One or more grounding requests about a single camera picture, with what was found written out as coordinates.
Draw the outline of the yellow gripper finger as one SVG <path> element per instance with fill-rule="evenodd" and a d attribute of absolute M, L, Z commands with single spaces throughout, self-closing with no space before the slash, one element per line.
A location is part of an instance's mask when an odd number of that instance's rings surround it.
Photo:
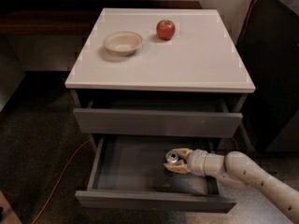
<path fill-rule="evenodd" d="M 164 167 L 168 171 L 178 174 L 187 174 L 191 171 L 184 160 L 179 160 L 177 162 L 166 162 Z"/>
<path fill-rule="evenodd" d="M 189 148 L 174 148 L 173 151 L 177 154 L 178 160 L 187 160 L 192 150 Z"/>

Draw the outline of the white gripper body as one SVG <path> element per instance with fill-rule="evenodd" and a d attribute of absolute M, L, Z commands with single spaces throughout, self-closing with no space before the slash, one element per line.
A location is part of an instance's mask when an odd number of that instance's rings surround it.
<path fill-rule="evenodd" d="M 205 161 L 207 152 L 202 149 L 193 150 L 187 159 L 187 166 L 193 175 L 205 176 Z"/>

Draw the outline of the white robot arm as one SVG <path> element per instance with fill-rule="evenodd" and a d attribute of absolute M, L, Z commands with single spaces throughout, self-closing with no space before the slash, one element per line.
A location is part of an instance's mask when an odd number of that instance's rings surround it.
<path fill-rule="evenodd" d="M 268 174 L 239 151 L 227 155 L 203 149 L 174 148 L 165 154 L 164 167 L 173 173 L 211 176 L 235 188 L 251 185 L 294 224 L 299 224 L 299 192 Z"/>

